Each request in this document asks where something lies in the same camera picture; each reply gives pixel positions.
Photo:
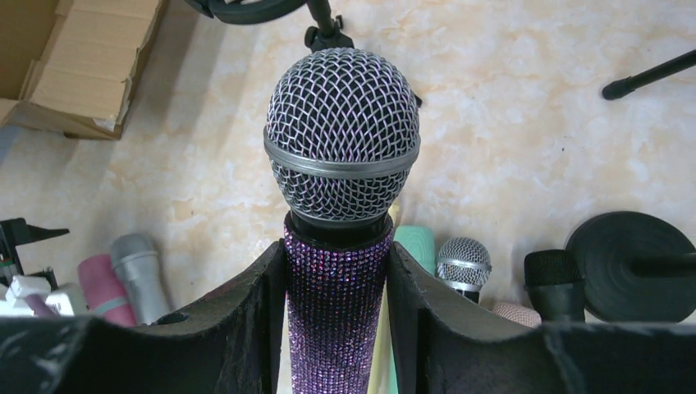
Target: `pink handle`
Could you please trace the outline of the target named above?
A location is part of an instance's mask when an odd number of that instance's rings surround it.
[[[111,323],[137,325],[126,289],[113,273],[108,254],[97,254],[80,263],[77,276],[92,311]]]

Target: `purple rhinestone microphone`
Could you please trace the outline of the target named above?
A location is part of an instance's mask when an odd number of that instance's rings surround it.
[[[285,220],[295,394],[368,389],[386,258],[387,210],[420,146],[415,96],[383,58],[332,48],[278,82],[264,147]]]

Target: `small silver microphone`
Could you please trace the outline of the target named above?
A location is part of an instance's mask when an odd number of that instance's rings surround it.
[[[263,145],[292,211],[352,228],[387,212],[418,157],[418,107],[387,60],[331,48],[297,62],[276,86]]]
[[[464,292],[472,301],[479,302],[481,287],[490,275],[491,256],[477,240],[452,238],[440,248],[437,277],[449,287]]]

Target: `round black base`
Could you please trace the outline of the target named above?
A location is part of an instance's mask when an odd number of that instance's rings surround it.
[[[585,276],[587,309],[608,322],[680,322],[696,309],[696,278],[641,278],[636,258],[696,251],[667,222],[636,212],[614,212],[585,222],[565,247]]]

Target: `cardboard box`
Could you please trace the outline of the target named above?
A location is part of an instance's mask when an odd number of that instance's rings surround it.
[[[0,126],[118,140],[167,0],[0,0]]]

